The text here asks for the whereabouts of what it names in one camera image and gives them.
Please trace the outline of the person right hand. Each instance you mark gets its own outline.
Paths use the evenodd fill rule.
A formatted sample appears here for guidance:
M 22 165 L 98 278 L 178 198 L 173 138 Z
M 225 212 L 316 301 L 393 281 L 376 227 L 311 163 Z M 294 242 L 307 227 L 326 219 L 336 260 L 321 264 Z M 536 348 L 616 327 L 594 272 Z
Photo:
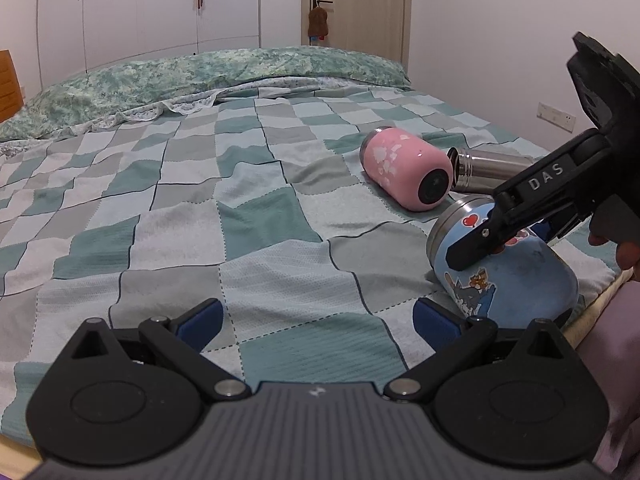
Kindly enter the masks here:
M 608 243 L 608 239 L 590 233 L 588 242 L 592 246 L 601 246 Z M 617 265 L 624 271 L 633 270 L 635 276 L 639 276 L 640 247 L 633 242 L 623 242 L 616 245 L 615 255 Z

